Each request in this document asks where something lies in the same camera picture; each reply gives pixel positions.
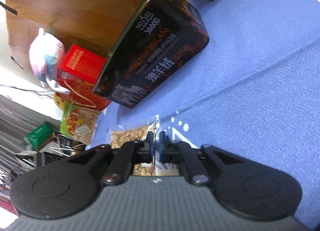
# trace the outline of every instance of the screw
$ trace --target screw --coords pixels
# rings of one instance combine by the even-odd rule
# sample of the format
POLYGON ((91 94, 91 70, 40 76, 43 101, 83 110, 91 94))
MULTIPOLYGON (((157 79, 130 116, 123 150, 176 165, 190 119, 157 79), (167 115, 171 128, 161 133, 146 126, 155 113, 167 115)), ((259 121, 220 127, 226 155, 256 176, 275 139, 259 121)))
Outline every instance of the screw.
POLYGON ((209 178, 205 175, 196 175, 196 176, 193 176, 192 180, 195 183, 201 184, 201 183, 206 183, 209 180, 209 178))
POLYGON ((107 182, 115 182, 120 180, 120 176, 115 173, 110 173, 107 176, 103 176, 103 179, 107 182))

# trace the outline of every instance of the black tape strip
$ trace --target black tape strip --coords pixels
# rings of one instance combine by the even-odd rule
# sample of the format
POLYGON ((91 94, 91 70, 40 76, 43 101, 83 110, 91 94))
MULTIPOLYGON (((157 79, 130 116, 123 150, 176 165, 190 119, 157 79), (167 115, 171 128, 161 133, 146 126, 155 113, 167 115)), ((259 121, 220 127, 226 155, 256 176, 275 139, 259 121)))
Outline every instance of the black tape strip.
POLYGON ((18 11, 12 9, 11 7, 8 7, 7 5, 5 5, 4 3, 0 2, 0 6, 2 6, 4 9, 8 10, 9 12, 18 15, 18 11))

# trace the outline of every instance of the pastel stuffed animal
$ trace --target pastel stuffed animal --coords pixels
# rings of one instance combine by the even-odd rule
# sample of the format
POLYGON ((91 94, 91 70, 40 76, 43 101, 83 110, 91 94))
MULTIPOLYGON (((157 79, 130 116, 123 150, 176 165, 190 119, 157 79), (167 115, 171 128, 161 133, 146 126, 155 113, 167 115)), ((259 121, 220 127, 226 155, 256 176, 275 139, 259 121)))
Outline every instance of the pastel stuffed animal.
POLYGON ((39 28, 39 34, 29 48, 29 60, 33 74, 40 80, 44 88, 69 94, 70 91, 57 82, 58 68, 65 54, 62 42, 39 28))

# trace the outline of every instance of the black box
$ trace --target black box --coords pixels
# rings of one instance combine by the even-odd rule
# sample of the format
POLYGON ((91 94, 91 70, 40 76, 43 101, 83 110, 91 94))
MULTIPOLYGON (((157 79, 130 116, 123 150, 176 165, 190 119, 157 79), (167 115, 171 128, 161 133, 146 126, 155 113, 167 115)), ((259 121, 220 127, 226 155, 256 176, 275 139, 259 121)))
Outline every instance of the black box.
POLYGON ((186 0, 144 0, 108 54, 94 92, 132 108, 208 42, 198 10, 186 0))

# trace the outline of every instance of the wooden floor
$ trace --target wooden floor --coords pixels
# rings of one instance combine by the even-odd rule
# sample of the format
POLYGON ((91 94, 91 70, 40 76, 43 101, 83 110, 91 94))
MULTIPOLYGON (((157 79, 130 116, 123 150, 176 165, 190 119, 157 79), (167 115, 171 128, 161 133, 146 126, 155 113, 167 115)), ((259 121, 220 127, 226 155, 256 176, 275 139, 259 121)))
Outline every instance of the wooden floor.
POLYGON ((18 11, 7 12, 12 56, 31 71, 28 50, 43 27, 66 49, 78 44, 105 57, 143 0, 6 0, 18 11))

